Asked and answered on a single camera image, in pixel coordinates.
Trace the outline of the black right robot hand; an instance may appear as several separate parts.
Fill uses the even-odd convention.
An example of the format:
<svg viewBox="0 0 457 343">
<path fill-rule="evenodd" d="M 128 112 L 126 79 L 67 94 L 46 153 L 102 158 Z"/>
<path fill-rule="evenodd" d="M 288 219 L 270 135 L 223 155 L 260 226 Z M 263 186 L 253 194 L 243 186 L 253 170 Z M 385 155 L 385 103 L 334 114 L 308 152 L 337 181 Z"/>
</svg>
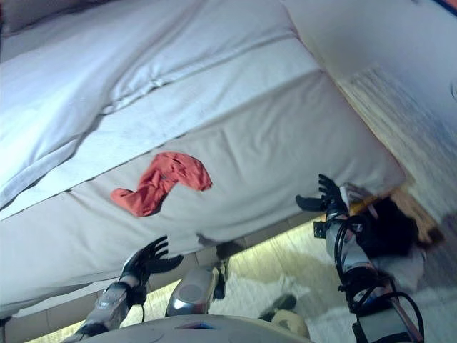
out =
<svg viewBox="0 0 457 343">
<path fill-rule="evenodd" d="M 340 188 L 334 180 L 324 174 L 318 175 L 318 184 L 321 195 L 319 198 L 296 195 L 297 205 L 308 212 L 325 212 L 336 215 L 348 215 L 349 210 L 341 195 Z"/>
</svg>

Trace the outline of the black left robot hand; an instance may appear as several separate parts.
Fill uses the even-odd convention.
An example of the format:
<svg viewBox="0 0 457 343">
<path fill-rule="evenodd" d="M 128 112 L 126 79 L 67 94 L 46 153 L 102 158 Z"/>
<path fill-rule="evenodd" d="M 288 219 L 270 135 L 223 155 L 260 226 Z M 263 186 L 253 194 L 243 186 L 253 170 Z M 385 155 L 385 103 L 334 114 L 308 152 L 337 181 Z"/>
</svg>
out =
<svg viewBox="0 0 457 343">
<path fill-rule="evenodd" d="M 162 236 L 133 253 L 124 263 L 120 282 L 130 287 L 145 286 L 152 274 L 170 272 L 182 263 L 184 256 L 168 257 L 168 237 Z"/>
</svg>

